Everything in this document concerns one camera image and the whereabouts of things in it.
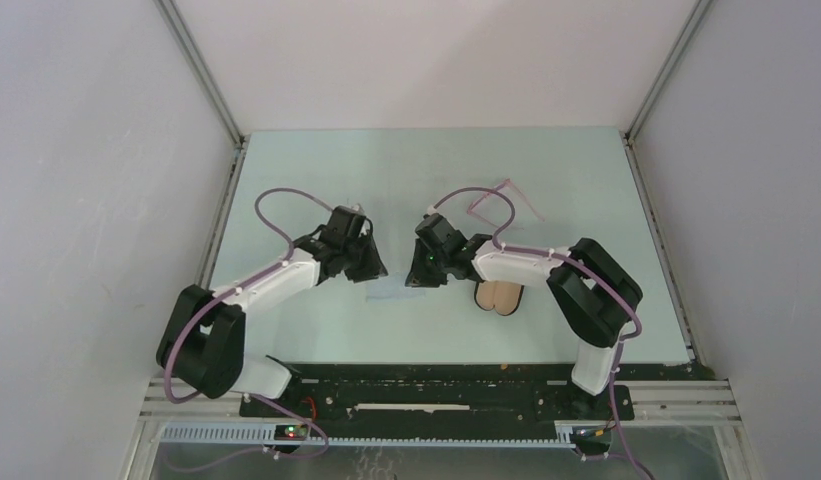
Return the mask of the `light blue cleaning cloth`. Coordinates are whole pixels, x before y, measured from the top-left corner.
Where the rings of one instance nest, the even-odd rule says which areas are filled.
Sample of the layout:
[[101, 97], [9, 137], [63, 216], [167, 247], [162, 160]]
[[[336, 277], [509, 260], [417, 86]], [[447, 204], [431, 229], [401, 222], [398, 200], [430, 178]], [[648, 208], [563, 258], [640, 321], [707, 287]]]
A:
[[368, 303], [403, 301], [420, 295], [421, 291], [407, 287], [401, 278], [383, 277], [366, 283], [365, 300]]

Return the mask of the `pink transparent sunglasses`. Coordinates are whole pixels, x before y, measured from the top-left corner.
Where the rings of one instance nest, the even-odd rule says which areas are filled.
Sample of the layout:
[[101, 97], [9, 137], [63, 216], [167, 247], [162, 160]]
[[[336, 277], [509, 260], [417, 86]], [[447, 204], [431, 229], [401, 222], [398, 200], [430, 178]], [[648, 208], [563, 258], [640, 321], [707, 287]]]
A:
[[532, 205], [528, 196], [510, 179], [506, 178], [476, 195], [469, 203], [466, 213], [473, 219], [495, 229], [510, 217], [509, 230], [525, 230], [544, 223], [546, 217]]

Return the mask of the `black glasses case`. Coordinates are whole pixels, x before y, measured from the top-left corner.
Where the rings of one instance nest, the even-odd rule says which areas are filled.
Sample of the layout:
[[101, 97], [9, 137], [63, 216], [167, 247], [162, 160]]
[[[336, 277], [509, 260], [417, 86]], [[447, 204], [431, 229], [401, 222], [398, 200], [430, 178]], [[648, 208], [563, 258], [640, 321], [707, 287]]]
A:
[[492, 311], [500, 316], [515, 313], [520, 304], [524, 286], [511, 282], [486, 281], [475, 285], [474, 300], [484, 311]]

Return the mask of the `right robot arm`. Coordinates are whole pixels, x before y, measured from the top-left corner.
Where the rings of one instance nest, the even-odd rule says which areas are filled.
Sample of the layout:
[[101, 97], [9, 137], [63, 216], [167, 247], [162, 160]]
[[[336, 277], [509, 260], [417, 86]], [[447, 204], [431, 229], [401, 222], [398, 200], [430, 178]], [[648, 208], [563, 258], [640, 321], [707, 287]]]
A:
[[539, 249], [492, 235], [467, 238], [438, 213], [425, 216], [415, 234], [409, 287], [438, 288], [455, 279], [548, 290], [579, 340], [569, 408], [592, 418], [606, 407], [620, 346], [642, 332], [636, 309], [643, 292], [600, 243], [582, 238], [572, 247]]

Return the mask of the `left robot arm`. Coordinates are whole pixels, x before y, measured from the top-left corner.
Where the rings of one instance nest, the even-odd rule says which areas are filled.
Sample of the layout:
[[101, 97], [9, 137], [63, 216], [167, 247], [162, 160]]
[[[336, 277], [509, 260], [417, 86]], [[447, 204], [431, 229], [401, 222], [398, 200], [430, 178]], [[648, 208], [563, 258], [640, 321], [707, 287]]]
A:
[[353, 283], [386, 276], [372, 221], [338, 206], [328, 221], [290, 244], [270, 266], [229, 286], [190, 285], [178, 295], [156, 352], [166, 379], [177, 378], [210, 399], [229, 392], [259, 395], [278, 416], [302, 403], [302, 390], [281, 361], [247, 344], [266, 311], [339, 275]]

